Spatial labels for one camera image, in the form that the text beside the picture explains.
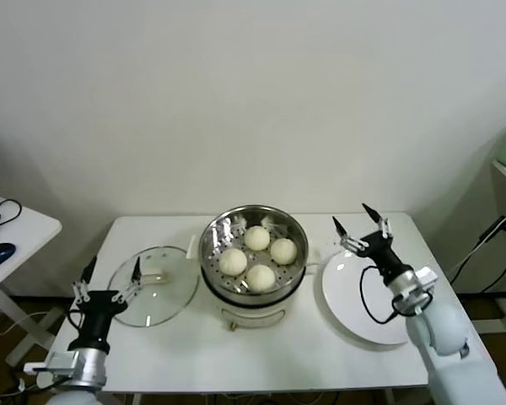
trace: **white desk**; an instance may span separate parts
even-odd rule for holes
[[[330,215],[294,217],[304,227],[310,246],[318,256],[325,259],[340,250]],[[364,235],[374,229],[366,215],[337,217],[354,235]],[[90,288],[106,289],[113,272],[127,258],[147,247],[173,245],[186,249],[190,237],[198,235],[212,218],[117,219],[101,247]],[[461,308],[411,218],[404,213],[393,213],[389,218],[396,252],[415,268],[430,266],[439,275],[435,299]],[[317,281],[318,275],[306,276],[288,315],[276,326],[263,329],[229,332],[213,309],[203,283],[192,302],[162,325],[133,328],[114,321],[109,334],[105,391],[320,391],[427,383],[423,362],[410,343],[381,350],[359,343],[333,327],[315,300]],[[357,286],[342,286],[342,294],[349,288]],[[76,336],[74,329],[64,322],[51,350],[65,351]],[[489,358],[483,345],[481,351]],[[40,386],[49,382],[49,375],[38,378]]]
[[[0,208],[2,221],[13,217],[18,208],[13,203],[5,203]],[[21,215],[9,224],[0,227],[0,243],[9,242],[17,247],[17,251],[0,265],[0,283],[26,262],[34,253],[60,232],[62,225],[56,219],[37,213],[27,207]],[[27,314],[16,305],[0,288],[0,311],[13,321],[20,321]],[[16,365],[30,350],[34,343],[48,349],[54,337],[46,331],[46,327],[60,316],[59,310],[52,310],[41,320],[40,324],[28,318],[19,325],[29,336],[6,358],[10,365]]]

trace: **pot lid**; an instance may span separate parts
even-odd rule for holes
[[[109,289],[129,284],[140,259],[141,290],[116,319],[130,327],[152,327],[175,317],[193,299],[199,283],[196,264],[186,251],[173,246],[153,247],[126,260],[116,270]]]

